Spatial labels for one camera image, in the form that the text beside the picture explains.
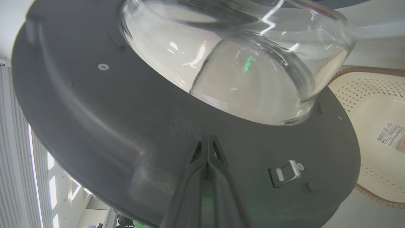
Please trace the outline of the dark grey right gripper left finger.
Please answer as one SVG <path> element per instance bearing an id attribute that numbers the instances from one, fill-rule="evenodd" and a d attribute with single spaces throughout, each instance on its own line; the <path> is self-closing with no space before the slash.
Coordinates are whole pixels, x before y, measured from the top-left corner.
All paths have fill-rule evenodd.
<path id="1" fill-rule="evenodd" d="M 202 216 L 201 186 L 207 173 L 208 136 L 191 148 L 191 159 L 171 199 L 162 228 L 200 228 Z"/>

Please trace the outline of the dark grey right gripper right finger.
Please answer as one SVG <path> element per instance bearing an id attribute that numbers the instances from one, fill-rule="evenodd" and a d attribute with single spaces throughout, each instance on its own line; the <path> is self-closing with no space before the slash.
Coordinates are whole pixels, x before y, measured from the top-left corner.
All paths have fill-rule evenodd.
<path id="1" fill-rule="evenodd" d="M 208 136 L 208 165 L 214 182 L 214 220 L 216 228 L 252 228 L 253 223 L 243 202 L 220 142 Z"/>

